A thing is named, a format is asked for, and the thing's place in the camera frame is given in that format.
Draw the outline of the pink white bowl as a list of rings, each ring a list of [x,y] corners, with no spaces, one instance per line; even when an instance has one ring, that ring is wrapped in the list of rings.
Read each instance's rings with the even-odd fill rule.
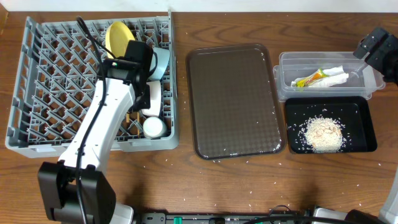
[[[160,81],[147,82],[150,90],[150,108],[142,109],[144,116],[159,117],[162,106],[162,89]]]

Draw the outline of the white paper cup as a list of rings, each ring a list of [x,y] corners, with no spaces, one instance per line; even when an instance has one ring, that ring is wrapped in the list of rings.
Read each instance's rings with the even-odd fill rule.
[[[144,121],[143,132],[146,138],[161,138],[167,132],[165,123],[158,117],[149,117]]]

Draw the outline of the light blue bowl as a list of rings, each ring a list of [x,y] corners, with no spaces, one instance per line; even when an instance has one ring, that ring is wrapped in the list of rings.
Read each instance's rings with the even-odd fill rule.
[[[150,81],[161,80],[169,65],[169,60],[170,60],[170,52],[168,49],[154,47],[148,79]]]

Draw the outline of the white tissue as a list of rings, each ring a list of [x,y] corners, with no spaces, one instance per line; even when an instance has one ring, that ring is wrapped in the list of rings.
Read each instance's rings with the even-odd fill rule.
[[[333,85],[340,85],[346,83],[349,78],[349,74],[343,70],[343,66],[333,67],[329,69],[322,69],[328,77],[321,79],[310,86],[303,88],[328,88]]]

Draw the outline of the yellow plate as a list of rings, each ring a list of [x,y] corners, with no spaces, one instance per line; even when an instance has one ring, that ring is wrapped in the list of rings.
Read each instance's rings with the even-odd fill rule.
[[[112,53],[108,53],[108,57],[124,56],[130,40],[135,40],[135,38],[125,23],[120,21],[112,23],[106,31],[105,38],[105,47]]]

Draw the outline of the green orange snack wrapper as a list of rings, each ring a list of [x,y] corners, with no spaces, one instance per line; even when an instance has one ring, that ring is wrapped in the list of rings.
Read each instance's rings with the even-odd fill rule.
[[[321,79],[324,79],[326,77],[328,77],[328,75],[325,74],[322,69],[318,69],[316,72],[314,72],[313,74],[311,74],[308,77],[299,78],[298,80],[293,81],[291,86],[303,88],[306,86],[310,86],[313,83],[315,83]]]

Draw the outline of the rice food scraps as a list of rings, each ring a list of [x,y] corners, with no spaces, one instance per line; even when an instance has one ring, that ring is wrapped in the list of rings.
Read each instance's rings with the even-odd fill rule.
[[[292,137],[290,145],[296,153],[335,153],[347,143],[343,135],[345,125],[338,119],[320,115],[287,127],[288,135]]]

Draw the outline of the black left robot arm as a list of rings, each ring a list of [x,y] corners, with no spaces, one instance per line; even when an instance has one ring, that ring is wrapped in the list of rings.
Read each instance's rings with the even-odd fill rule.
[[[56,163],[38,172],[49,220],[63,223],[132,223],[134,210],[116,201],[105,177],[109,154],[130,110],[150,105],[147,79],[157,64],[106,59],[99,67],[95,93],[72,142]]]

